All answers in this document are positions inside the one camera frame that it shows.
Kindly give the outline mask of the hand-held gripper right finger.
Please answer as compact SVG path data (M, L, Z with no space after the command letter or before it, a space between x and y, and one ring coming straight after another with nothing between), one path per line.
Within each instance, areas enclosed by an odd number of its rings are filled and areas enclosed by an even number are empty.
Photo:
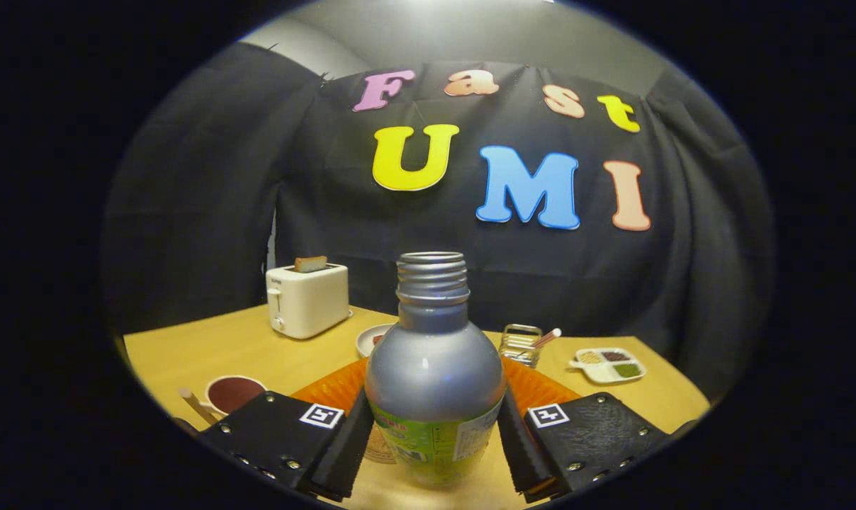
M498 430L510 477L526 502L584 492L651 458L690 430L665 433L609 392L589 396L502 359Z

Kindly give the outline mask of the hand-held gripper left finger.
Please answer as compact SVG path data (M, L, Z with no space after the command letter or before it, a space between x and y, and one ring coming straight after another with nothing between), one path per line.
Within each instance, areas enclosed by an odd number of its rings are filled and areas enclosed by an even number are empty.
M309 497L351 497L374 418L367 358L286 396L273 390L195 433L206 448L260 481Z

